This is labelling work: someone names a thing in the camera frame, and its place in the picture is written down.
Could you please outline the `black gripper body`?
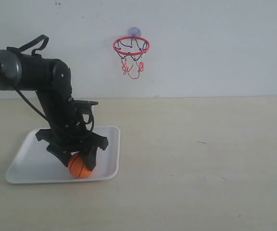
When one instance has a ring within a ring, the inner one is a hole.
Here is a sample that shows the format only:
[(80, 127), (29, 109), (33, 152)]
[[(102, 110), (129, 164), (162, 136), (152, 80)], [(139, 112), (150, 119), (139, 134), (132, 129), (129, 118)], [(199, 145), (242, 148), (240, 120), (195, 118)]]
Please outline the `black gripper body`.
[(49, 129), (40, 129), (36, 138), (38, 141), (48, 142), (62, 152), (80, 152), (89, 147), (105, 150), (109, 145), (106, 137), (93, 132), (94, 115), (91, 105), (76, 105), (75, 119), (61, 124), (51, 119), (49, 125)]

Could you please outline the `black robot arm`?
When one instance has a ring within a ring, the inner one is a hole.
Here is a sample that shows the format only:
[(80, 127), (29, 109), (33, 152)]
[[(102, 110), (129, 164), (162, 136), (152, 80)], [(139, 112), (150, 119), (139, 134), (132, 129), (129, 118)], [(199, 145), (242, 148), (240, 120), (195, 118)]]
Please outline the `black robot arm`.
[(72, 97), (71, 70), (59, 59), (44, 59), (8, 48), (0, 50), (0, 90), (34, 91), (43, 109), (40, 112), (31, 102), (24, 101), (41, 115), (49, 129), (36, 133), (38, 141), (46, 141), (47, 151), (67, 167), (71, 154), (76, 152), (88, 170), (96, 166), (97, 150), (108, 147), (107, 137), (93, 132), (92, 106), (98, 102), (75, 100)]

